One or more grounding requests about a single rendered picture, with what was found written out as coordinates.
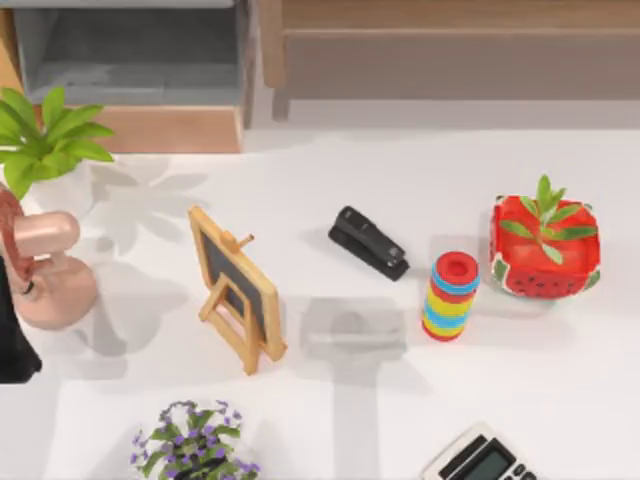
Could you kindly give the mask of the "black stapler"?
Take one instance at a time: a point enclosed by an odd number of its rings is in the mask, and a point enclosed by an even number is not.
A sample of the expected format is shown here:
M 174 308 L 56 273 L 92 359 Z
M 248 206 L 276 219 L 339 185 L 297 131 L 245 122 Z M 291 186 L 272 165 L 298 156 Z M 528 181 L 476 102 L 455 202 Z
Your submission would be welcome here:
M 392 281 L 399 280 L 409 269 L 405 250 L 352 206 L 340 210 L 328 236 Z

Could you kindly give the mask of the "wooden framed blackboard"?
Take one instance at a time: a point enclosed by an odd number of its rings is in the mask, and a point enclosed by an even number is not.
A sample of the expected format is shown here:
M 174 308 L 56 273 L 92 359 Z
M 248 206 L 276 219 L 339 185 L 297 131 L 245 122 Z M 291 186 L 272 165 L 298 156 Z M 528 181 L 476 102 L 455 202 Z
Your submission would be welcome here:
M 188 218 L 209 291 L 199 318 L 215 327 L 243 362 L 244 372 L 253 375 L 261 354 L 276 362 L 287 349 L 277 288 L 242 252 L 252 235 L 236 239 L 198 206 L 189 209 Z

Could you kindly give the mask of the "stack of coloured rings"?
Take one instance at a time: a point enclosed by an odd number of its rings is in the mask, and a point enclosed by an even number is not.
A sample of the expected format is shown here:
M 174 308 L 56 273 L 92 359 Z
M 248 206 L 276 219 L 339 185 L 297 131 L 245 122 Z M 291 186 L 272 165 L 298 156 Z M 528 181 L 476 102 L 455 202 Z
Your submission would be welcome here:
M 458 338 L 466 326 L 480 283 L 478 262 L 462 251 L 440 255 L 432 265 L 422 325 L 435 340 Z

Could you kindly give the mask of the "pale wooden drawer front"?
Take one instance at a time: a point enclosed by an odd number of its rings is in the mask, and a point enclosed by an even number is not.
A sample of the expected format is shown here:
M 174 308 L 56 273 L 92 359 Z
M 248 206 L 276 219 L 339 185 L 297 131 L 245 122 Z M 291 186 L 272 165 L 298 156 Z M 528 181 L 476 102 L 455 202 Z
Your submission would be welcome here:
M 107 106 L 95 121 L 114 134 L 112 153 L 238 153 L 245 112 L 239 106 Z

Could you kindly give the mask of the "red watermelon plant pot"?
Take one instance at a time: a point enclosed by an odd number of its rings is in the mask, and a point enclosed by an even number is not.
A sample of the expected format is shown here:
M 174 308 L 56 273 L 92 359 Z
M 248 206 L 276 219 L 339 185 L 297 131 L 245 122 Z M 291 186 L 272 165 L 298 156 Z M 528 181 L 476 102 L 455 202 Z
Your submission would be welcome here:
M 557 300 L 594 287 L 601 278 L 600 238 L 590 205 L 565 198 L 547 175 L 536 194 L 498 196 L 490 223 L 494 280 L 510 294 Z

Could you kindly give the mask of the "wooden shelf cupboard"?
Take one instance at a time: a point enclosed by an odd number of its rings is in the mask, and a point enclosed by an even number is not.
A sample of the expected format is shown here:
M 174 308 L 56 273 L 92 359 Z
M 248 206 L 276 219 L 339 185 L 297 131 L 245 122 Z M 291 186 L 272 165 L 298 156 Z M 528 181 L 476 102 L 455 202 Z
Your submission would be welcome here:
M 293 100 L 640 97 L 640 0 L 257 0 L 273 111 Z

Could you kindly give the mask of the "purple flower potted plant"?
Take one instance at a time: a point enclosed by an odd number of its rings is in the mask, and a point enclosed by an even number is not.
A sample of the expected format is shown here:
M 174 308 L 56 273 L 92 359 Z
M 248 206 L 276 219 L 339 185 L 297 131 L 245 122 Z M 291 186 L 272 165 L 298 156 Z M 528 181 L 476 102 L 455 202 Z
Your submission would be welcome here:
M 243 416 L 228 402 L 170 403 L 150 432 L 132 439 L 134 480 L 258 480 L 261 467 L 241 444 Z

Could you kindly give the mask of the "white calculator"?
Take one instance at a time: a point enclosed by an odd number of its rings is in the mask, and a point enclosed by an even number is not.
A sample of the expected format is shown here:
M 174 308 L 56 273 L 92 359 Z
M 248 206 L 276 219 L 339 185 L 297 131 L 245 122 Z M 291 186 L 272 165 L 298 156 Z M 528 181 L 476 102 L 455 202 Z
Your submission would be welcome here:
M 497 432 L 478 422 L 422 471 L 420 480 L 543 480 Z

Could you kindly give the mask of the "green leafy potted plant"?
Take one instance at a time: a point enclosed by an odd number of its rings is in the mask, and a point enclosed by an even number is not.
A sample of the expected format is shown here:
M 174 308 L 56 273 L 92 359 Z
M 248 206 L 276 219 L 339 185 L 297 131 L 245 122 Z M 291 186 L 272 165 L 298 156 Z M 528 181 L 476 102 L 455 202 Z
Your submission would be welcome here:
M 114 135 L 112 129 L 95 121 L 104 107 L 71 108 L 65 101 L 64 88 L 51 89 L 37 119 L 34 105 L 23 93 L 0 88 L 0 166 L 5 184 L 19 199 L 36 183 L 58 179 L 84 160 L 114 161 L 97 143 Z

